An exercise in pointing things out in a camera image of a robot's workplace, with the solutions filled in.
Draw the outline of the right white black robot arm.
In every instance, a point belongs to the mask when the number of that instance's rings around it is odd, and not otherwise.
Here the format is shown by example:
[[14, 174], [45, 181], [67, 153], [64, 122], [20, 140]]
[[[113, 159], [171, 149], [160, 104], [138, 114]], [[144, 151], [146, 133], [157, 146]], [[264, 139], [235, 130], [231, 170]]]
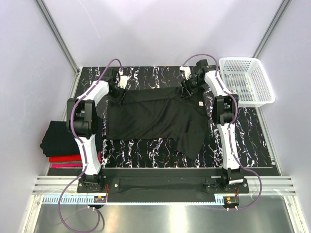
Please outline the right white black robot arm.
[[225, 193], [239, 193], [244, 175], [242, 166], [237, 158], [235, 123], [238, 114], [238, 96], [232, 94], [219, 76], [219, 64], [210, 66], [206, 59], [196, 63], [195, 71], [182, 65], [180, 68], [184, 79], [182, 98], [187, 98], [198, 91], [203, 84], [207, 84], [213, 95], [212, 121], [217, 126], [223, 150], [222, 176], [214, 189], [220, 188]]

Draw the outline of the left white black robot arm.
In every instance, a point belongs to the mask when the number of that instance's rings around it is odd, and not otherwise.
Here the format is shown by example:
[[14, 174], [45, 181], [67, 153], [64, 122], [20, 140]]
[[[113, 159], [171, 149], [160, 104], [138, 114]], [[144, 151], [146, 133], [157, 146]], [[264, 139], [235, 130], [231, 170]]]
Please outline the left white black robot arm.
[[67, 101], [66, 127], [74, 137], [82, 160], [82, 172], [77, 180], [81, 187], [93, 192], [108, 190], [96, 149], [96, 132], [100, 125], [96, 106], [105, 96], [121, 105], [126, 89], [116, 81], [123, 77], [122, 69], [107, 68], [82, 95]]

